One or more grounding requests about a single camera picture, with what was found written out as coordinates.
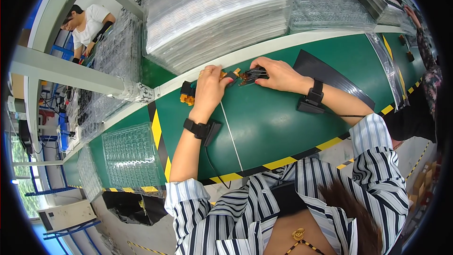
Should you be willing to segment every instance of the green tree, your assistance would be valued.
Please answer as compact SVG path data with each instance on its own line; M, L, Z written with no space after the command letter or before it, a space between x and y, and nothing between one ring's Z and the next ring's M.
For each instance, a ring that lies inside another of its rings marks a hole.
M28 156L20 143L19 137L11 136L11 152L13 156L13 162L28 162ZM30 177L30 167L20 166L14 167L14 173L16 176L28 176ZM25 193L34 192L33 182L31 179L20 179L17 185L22 204L29 217L37 217L37 210L40 209L40 197L42 196L31 196L25 197Z

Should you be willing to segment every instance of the window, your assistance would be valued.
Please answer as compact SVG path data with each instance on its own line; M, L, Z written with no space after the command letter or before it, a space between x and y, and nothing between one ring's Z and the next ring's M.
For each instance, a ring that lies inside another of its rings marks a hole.
M13 162L28 162L28 156L20 143L19 137L11 136L11 157ZM31 179L31 173L35 178L35 184L38 191L43 191L41 178L36 166L20 166L14 167L14 178L16 179L15 183L19 190L20 198L22 204L24 205L25 211L30 218L38 217L37 210L47 209L49 204L44 195L40 196L31 196L26 197L25 194L28 192L34 192L33 181Z

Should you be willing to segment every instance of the hand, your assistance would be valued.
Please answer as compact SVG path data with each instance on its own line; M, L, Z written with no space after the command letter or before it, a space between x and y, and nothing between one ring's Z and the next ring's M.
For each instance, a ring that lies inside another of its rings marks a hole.
M95 43L93 43L93 42L88 44L87 49L85 50L85 57L89 57L90 56L91 51L93 50L94 44Z
M313 87L314 80L297 73L288 63L281 60L272 60L267 57L258 57L252 61L250 69L262 66L266 69L269 79L257 79L256 84L279 91L293 92L307 95Z
M189 119L193 122L207 123L222 100L225 87L233 81L229 77L219 81L221 69L220 66L208 65L200 71L195 92L195 104L189 114Z
M407 15L408 15L409 17L411 17L412 22L414 22L414 25L415 25L417 28L421 28L422 25L420 24L419 19L418 19L417 16L415 15L414 10L412 10L412 8L410 8L410 7L407 6L407 5L404 6L404 10L406 11Z

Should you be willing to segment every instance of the metal shelf frame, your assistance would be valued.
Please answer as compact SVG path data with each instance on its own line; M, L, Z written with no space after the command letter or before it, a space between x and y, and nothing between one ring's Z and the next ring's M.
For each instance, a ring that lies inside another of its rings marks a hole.
M76 0L42 0L30 33L27 47L17 46L11 72L24 75L25 107L32 147L39 152L38 99L40 80L69 85L99 93L121 93L124 85L120 78L93 69L75 65L50 53L54 47L61 22ZM134 0L116 0L140 20L144 13ZM40 153L34 153L37 162L43 162Z

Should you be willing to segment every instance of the woman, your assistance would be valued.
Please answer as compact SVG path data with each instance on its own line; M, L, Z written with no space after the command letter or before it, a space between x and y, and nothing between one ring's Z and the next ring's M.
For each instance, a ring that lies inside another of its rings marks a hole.
M74 39L72 62L79 63L83 46L87 47L85 56L89 56L99 35L113 23L115 23L115 17L103 6L93 4L86 10L82 10L78 5L73 5L60 27L62 30L72 31Z
M269 79L256 83L307 95L314 80L283 61L255 59ZM225 86L220 67L200 72L189 119L205 124ZM198 182L200 139L184 129L176 148L165 208L174 217L177 254L388 254L408 214L405 181L382 118L360 99L323 85L322 103L350 125L353 180L315 157L279 172L258 173L212 207Z
M409 6L404 9L417 28L417 45L426 72L422 76L422 87L415 88L409 95L410 106L384 116L394 148L414 136L436 143L436 101L442 83L439 62L433 57L420 21Z

